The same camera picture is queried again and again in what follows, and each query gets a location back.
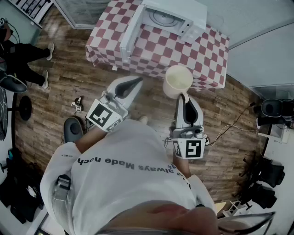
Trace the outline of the person's right forearm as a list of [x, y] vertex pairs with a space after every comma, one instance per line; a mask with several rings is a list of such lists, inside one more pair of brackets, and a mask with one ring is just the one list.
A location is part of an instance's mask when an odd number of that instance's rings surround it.
[[186, 177], [191, 177], [191, 171], [189, 167], [189, 161], [187, 159], [181, 159], [174, 157], [173, 164], [178, 168], [178, 170]]

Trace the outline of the white shelf unit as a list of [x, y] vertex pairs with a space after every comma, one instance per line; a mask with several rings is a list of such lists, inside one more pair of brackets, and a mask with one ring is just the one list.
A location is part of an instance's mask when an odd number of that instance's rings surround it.
[[13, 0], [13, 2], [38, 25], [53, 5], [52, 0]]

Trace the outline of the small white floor device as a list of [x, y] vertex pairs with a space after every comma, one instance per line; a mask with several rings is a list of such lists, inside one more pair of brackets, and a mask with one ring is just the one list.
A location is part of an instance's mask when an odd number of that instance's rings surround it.
[[81, 112], [83, 110], [82, 104], [81, 104], [82, 96], [76, 98], [72, 103], [71, 106], [75, 107], [76, 112]]

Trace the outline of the person's left forearm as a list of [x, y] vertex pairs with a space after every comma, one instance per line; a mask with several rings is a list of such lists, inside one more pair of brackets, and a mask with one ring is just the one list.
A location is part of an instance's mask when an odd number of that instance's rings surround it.
[[93, 127], [89, 130], [85, 135], [83, 135], [80, 139], [75, 141], [75, 145], [77, 149], [83, 154], [97, 142], [102, 140], [107, 135], [107, 132], [101, 130], [99, 127]]

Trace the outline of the small white rack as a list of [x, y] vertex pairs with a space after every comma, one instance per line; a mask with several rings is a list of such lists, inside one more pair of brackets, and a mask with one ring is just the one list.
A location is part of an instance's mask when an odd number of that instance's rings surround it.
[[239, 215], [245, 215], [247, 211], [247, 206], [245, 204], [241, 205], [240, 201], [230, 201], [231, 206], [228, 210], [223, 210], [222, 213], [225, 217], [231, 217], [231, 216], [239, 216]]

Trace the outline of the black grey chair seat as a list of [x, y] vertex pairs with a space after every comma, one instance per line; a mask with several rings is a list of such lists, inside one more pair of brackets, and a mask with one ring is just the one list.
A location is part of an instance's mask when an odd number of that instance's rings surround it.
[[24, 93], [28, 89], [25, 81], [22, 81], [13, 75], [5, 75], [0, 79], [0, 86], [8, 91], [18, 94]]

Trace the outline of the red white checkered tablecloth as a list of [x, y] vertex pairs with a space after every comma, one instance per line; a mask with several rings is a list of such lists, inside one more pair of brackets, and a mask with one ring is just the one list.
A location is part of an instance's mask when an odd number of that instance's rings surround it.
[[123, 61], [120, 43], [141, 0], [112, 0], [100, 16], [85, 46], [86, 59], [135, 73], [163, 78], [173, 65], [193, 75], [192, 88], [200, 91], [225, 87], [229, 38], [207, 26], [192, 44], [176, 34], [148, 25], [136, 32], [134, 50]]

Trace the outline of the black round stool base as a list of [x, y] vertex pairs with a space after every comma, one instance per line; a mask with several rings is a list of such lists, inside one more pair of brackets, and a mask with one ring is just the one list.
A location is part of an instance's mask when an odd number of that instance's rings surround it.
[[24, 121], [28, 121], [32, 114], [32, 103], [28, 96], [23, 96], [19, 103], [19, 114]]

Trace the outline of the black office chair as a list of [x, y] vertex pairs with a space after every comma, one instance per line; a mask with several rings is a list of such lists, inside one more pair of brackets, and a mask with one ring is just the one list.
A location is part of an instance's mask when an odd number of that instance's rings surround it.
[[239, 199], [240, 205], [246, 205], [247, 209], [252, 201], [263, 209], [270, 209], [277, 201], [274, 188], [280, 185], [285, 177], [284, 166], [264, 157], [256, 157], [253, 152], [252, 161], [243, 159], [246, 169], [239, 177], [246, 177], [243, 183], [237, 182], [240, 186], [238, 193], [232, 197]]

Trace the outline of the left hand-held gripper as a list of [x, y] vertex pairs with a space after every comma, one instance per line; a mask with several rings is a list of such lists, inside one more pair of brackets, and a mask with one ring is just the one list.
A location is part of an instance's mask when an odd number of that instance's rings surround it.
[[142, 85], [142, 77], [121, 77], [114, 80], [107, 92], [104, 91], [101, 98], [94, 100], [86, 118], [102, 131], [110, 132], [128, 115], [126, 108], [130, 107]]

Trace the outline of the black stool seat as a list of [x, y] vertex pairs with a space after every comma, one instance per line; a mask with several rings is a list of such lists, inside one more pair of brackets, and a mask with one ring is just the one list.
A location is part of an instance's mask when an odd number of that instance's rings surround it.
[[84, 133], [80, 121], [76, 117], [69, 117], [63, 125], [64, 142], [75, 142], [80, 139]]

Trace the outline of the cream white cup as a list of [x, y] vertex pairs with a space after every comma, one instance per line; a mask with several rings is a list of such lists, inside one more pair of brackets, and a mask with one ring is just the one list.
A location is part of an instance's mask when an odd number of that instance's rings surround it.
[[171, 99], [177, 99], [179, 95], [183, 95], [185, 103], [188, 103], [189, 96], [187, 91], [192, 83], [192, 73], [186, 67], [174, 65], [166, 71], [163, 91]]

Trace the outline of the white louvred panel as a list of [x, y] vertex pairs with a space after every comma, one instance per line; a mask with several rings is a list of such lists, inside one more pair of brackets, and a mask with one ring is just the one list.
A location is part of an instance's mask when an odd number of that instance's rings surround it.
[[52, 0], [73, 29], [93, 29], [111, 0]]

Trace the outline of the black padded chair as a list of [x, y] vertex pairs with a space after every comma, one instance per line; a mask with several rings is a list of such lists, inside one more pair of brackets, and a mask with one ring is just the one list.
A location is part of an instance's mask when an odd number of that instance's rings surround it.
[[259, 106], [254, 106], [254, 113], [258, 114], [256, 125], [285, 125], [294, 129], [294, 99], [267, 99]]

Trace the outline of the white microwave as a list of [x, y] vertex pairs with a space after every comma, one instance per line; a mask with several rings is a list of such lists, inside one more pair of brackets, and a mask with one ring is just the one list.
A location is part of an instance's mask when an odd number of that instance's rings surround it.
[[196, 0], [142, 0], [120, 43], [123, 62], [129, 62], [141, 25], [165, 30], [192, 44], [206, 30], [207, 6]]

